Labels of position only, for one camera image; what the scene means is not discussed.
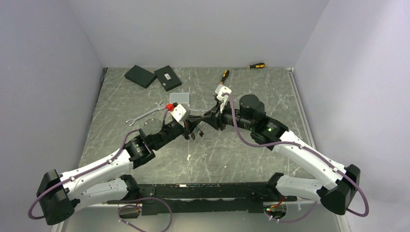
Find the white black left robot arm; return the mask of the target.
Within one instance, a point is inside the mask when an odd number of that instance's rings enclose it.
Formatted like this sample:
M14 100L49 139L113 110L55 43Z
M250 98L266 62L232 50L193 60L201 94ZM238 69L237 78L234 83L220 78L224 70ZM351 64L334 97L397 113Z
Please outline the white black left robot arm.
M172 121L144 125L132 139L125 138L112 154L75 170L58 173L46 172L30 206L31 219L45 219L47 225L56 225L90 205L110 200L132 203L138 199L139 187L128 172L155 158L161 149L179 136L189 139L200 116L183 120L172 115Z

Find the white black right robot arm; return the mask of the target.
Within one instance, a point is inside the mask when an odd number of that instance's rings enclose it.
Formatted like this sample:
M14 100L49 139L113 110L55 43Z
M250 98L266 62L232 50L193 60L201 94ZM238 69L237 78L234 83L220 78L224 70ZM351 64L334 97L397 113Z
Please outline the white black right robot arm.
M356 165L336 162L305 143L287 126L267 116L263 103L253 94L241 97L239 109L235 109L230 93L215 93L214 98L215 112L208 112L217 130L233 126L244 144L280 153L314 177L304 179L276 173L266 188L269 199L297 196L320 202L336 215L368 215L368 201L359 186L361 170Z

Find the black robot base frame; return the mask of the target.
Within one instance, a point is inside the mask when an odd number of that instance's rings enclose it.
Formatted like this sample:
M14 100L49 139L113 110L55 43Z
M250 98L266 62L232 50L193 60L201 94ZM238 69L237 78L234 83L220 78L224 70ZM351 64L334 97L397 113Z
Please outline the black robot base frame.
M261 213L265 207L279 201L287 203L297 200L295 196L281 196L268 188L265 182L138 184L130 175L124 178L127 184L139 190L107 203L125 204L137 200L142 205L143 216L168 213L170 210L173 213Z

